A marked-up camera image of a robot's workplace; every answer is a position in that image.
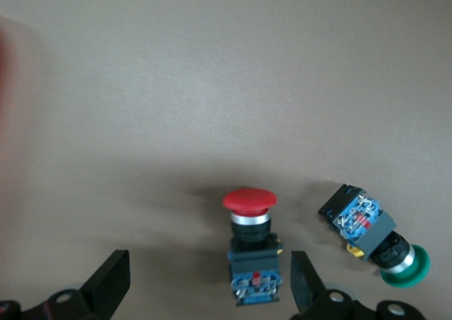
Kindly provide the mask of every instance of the silver metal ring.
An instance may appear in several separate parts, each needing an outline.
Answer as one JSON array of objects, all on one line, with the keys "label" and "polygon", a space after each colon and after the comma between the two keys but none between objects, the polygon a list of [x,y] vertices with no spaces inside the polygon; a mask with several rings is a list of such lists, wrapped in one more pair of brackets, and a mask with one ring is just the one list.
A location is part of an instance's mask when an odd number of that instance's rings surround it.
[{"label": "silver metal ring", "polygon": [[415,249],[410,245],[410,251],[408,252],[408,255],[405,257],[405,259],[400,262],[398,265],[391,267],[391,268],[382,268],[381,270],[383,272],[387,272],[389,274],[398,274],[403,272],[405,269],[410,267],[412,263],[415,260]]},{"label": "silver metal ring", "polygon": [[270,213],[266,213],[260,216],[243,216],[231,213],[231,221],[237,225],[242,226],[254,226],[262,225],[270,220]]}]

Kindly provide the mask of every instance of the white surface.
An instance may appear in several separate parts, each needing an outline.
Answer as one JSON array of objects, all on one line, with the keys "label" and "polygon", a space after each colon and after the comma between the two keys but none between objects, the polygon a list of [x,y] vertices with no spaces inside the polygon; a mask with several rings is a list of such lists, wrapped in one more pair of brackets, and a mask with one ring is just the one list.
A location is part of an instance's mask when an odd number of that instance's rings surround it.
[{"label": "white surface", "polygon": [[[451,0],[0,0],[0,300],[131,251],[114,319],[289,319],[291,249],[368,307],[452,311]],[[397,290],[317,210],[341,182],[432,258]],[[230,216],[280,199],[282,301],[236,309]]]}]

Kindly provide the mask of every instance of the yellow tab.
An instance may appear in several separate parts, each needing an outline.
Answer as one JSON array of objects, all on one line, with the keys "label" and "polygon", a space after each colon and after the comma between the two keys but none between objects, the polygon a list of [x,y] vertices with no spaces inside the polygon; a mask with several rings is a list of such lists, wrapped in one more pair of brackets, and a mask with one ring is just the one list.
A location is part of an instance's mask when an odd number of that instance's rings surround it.
[{"label": "yellow tab", "polygon": [[358,247],[353,247],[350,244],[347,245],[347,250],[350,253],[352,253],[354,256],[356,256],[357,258],[360,258],[361,256],[364,256],[364,252],[361,249],[359,249]]}]

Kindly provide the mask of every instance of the red push button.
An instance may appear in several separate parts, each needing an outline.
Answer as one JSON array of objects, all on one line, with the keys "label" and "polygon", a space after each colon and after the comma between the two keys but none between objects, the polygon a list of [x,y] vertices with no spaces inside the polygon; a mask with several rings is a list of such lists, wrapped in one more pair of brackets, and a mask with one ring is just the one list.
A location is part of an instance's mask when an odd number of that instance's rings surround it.
[{"label": "red push button", "polygon": [[231,191],[223,199],[223,206],[237,215],[254,217],[266,214],[277,202],[271,191],[257,188],[245,188]]}]

